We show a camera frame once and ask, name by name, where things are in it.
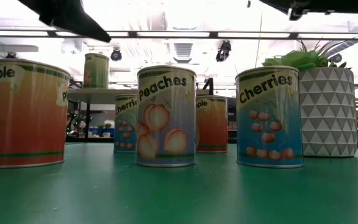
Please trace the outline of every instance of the blue can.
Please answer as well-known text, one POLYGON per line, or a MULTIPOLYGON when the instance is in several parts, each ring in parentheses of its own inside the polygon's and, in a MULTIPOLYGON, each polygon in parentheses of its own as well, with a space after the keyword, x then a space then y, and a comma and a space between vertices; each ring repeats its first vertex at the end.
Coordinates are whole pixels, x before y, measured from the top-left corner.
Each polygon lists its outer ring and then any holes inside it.
POLYGON ((237 75, 237 163, 303 166, 298 76, 297 69, 285 66, 237 75))
POLYGON ((136 94, 116 96, 114 152, 135 153, 136 104, 136 94))
POLYGON ((154 66, 141 69, 137 77, 136 164, 195 164, 195 73, 184 68, 154 66))

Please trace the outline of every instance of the peaches can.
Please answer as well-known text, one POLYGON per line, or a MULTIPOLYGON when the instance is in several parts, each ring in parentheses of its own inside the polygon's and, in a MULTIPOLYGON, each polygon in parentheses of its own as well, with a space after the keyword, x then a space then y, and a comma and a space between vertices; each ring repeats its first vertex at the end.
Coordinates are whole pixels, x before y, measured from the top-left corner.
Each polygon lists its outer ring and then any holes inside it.
POLYGON ((195 72, 155 66, 139 70, 137 77, 136 164, 195 164, 195 72))
POLYGON ((227 98, 197 96, 196 98, 197 152, 227 152, 227 98))
POLYGON ((299 71, 271 66, 236 77, 237 163, 303 166, 299 71))
POLYGON ((84 88, 108 88, 110 58, 102 54, 85 55, 84 88))
POLYGON ((135 153, 136 104, 136 94, 122 94, 116 96, 114 152, 135 153))
POLYGON ((0 59, 0 168, 63 162, 69 80, 58 67, 0 59))

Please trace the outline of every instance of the orange can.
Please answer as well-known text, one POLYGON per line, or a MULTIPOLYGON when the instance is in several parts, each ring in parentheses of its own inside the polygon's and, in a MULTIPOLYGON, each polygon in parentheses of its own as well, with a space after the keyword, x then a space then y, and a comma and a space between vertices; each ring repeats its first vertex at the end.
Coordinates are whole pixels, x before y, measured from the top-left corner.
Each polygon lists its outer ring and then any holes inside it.
POLYGON ((69 80, 51 65, 0 59, 0 168, 63 162, 69 80))
POLYGON ((227 99, 223 96, 196 98, 197 152, 227 152, 227 99))

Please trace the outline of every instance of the apple can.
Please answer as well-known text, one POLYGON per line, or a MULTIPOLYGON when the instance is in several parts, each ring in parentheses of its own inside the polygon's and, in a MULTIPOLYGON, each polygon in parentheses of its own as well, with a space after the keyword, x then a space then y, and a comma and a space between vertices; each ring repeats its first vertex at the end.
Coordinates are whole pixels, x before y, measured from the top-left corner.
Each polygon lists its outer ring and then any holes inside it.
POLYGON ((110 58, 102 54, 85 55, 83 88, 107 89, 110 58))
POLYGON ((121 94, 116 96, 114 152, 135 153, 136 104, 136 94, 121 94))
POLYGON ((137 77, 136 164, 195 164, 195 72, 162 65, 143 68, 137 77))
POLYGON ((237 163, 303 166, 298 76, 296 68, 285 66, 237 75, 237 163))
POLYGON ((0 168, 61 163, 70 75, 23 59, 0 59, 0 168))
POLYGON ((227 98, 196 97, 197 152, 227 152, 227 98))

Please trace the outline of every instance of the green plant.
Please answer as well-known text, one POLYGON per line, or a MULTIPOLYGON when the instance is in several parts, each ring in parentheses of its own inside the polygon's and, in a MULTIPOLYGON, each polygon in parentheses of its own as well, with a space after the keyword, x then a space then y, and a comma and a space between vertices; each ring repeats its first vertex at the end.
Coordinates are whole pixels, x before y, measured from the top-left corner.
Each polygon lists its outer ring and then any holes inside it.
MULTIPOLYGON (((313 50, 308 50, 302 40, 297 40, 301 43, 300 50, 293 50, 288 54, 280 57, 266 58, 263 66, 274 66, 274 65, 285 65, 295 67, 299 70, 306 70, 309 68, 321 68, 321 67, 337 67, 337 65, 328 60, 326 54, 333 47, 343 43, 339 42, 332 44, 333 41, 325 43, 322 47, 319 46, 319 42, 316 44, 313 50)), ((341 64, 339 67, 345 68, 346 62, 341 64)))

